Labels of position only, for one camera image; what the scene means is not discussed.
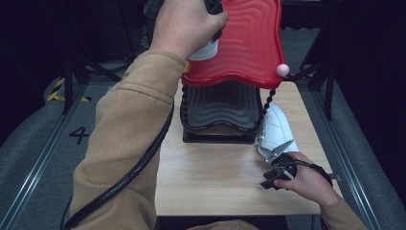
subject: tan sleeve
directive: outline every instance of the tan sleeve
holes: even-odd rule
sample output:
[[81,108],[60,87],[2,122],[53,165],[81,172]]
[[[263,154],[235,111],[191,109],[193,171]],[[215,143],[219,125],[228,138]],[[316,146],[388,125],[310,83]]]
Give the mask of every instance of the tan sleeve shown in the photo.
[[[83,161],[75,169],[71,216],[133,168],[167,119],[185,60],[147,51],[103,98]],[[76,229],[152,229],[159,150],[146,168]]]
[[195,226],[188,230],[259,230],[254,225],[241,219],[225,220],[210,223],[204,226]]
[[344,199],[335,204],[320,206],[322,218],[328,230],[367,229],[361,219],[351,210]]

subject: wooden table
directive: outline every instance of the wooden table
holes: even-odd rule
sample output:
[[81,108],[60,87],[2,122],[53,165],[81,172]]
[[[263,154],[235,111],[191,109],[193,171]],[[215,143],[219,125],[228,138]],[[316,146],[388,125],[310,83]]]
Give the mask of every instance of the wooden table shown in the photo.
[[[264,190],[260,186],[269,166],[255,145],[183,143],[180,87],[172,124],[162,145],[156,192],[158,216],[320,214],[316,203],[291,191]],[[263,102],[268,92],[261,90]],[[299,150],[331,173],[296,85],[283,82],[274,103],[286,115]],[[341,194],[335,182],[334,187]]]

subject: black cord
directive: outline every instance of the black cord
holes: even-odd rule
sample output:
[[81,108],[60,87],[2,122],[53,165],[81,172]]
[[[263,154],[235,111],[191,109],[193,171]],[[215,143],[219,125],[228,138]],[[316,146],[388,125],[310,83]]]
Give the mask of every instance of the black cord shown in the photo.
[[315,219],[316,219],[316,217],[314,215],[311,216],[311,227],[310,227],[311,230],[314,230],[314,220]]
[[284,164],[282,164],[282,165],[280,165],[280,166],[292,166],[292,165],[308,166],[310,169],[316,171],[316,172],[319,173],[322,177],[324,177],[325,180],[326,180],[326,181],[331,185],[331,187],[332,187],[332,180],[331,180],[331,178],[329,177],[329,175],[326,173],[326,171],[325,171],[322,167],[320,167],[320,166],[318,166],[318,165],[316,165],[316,164],[309,164],[309,163],[307,163],[307,162],[305,162],[305,161],[302,161],[302,160],[294,160],[294,161],[292,161],[292,162],[284,163]]
[[63,211],[62,218],[59,223],[59,230],[63,230],[63,224],[65,223],[66,213],[68,212],[69,205],[71,204],[72,196],[69,198],[68,203],[66,204],[65,210]]
[[[91,201],[89,204],[84,206],[82,209],[80,209],[77,213],[75,213],[65,224],[63,228],[60,228],[61,230],[69,230],[73,227],[78,226],[78,224],[87,218],[90,214],[95,212],[98,208],[100,208],[104,203],[106,203],[108,200],[113,198],[115,195],[117,195],[122,189],[125,188],[132,180],[137,177],[138,174],[147,166],[149,161],[152,159],[152,157],[155,155],[155,152],[160,148],[162,142],[164,141],[164,138],[168,132],[170,122],[172,120],[173,116],[173,105],[170,110],[169,116],[167,117],[167,120],[165,121],[164,126],[162,127],[161,131],[159,132],[158,136],[155,138],[155,140],[152,142],[152,144],[148,147],[146,153],[143,155],[143,157],[140,159],[140,161],[115,185],[110,187],[107,191],[105,191],[103,194],[99,195],[97,198],[95,198],[93,201]],[[65,213],[63,214],[63,218],[65,218],[67,208],[65,209]]]
[[320,218],[320,222],[321,222],[321,224],[322,224],[322,229],[323,229],[323,230],[327,230],[327,226],[326,226],[326,224],[325,224],[325,220],[322,219],[322,218]]

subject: red wavy tray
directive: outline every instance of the red wavy tray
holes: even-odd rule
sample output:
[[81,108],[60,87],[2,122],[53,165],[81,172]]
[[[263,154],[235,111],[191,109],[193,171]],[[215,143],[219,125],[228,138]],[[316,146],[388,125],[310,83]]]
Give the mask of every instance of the red wavy tray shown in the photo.
[[282,78],[276,73],[285,63],[280,40],[280,0],[223,0],[230,18],[218,40],[218,53],[191,61],[182,82],[194,87],[222,81],[242,81],[258,88],[275,89]]

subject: person's right hand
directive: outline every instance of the person's right hand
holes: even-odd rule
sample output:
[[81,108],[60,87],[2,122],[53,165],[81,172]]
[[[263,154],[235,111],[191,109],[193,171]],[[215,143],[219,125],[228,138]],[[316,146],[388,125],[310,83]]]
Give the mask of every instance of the person's right hand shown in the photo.
[[[288,153],[295,160],[302,160],[313,164],[301,152]],[[280,188],[291,190],[298,195],[313,200],[319,205],[331,205],[342,198],[334,191],[329,183],[315,170],[307,166],[297,166],[298,172],[293,180],[275,180],[274,184]]]

